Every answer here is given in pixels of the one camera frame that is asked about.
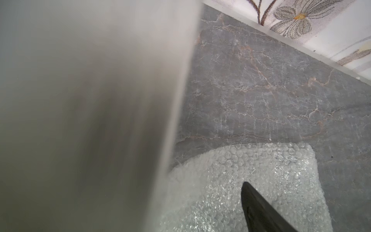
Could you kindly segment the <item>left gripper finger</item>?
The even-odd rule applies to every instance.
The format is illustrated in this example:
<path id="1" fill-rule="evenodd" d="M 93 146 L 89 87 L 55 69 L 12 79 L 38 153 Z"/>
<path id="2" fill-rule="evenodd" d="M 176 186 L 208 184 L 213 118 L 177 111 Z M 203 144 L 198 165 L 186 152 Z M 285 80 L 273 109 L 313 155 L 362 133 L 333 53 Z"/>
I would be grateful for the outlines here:
<path id="1" fill-rule="evenodd" d="M 248 182 L 242 185 L 241 204 L 250 232 L 297 232 Z"/>

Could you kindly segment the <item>clear bubble wrap sheet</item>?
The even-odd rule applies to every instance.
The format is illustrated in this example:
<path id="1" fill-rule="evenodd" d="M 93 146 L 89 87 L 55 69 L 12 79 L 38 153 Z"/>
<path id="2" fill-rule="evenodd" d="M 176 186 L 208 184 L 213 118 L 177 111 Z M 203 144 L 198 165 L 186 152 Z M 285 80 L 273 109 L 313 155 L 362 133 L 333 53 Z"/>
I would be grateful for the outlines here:
<path id="1" fill-rule="evenodd" d="M 173 168 L 160 232 L 331 232 L 305 143 L 231 145 Z"/>

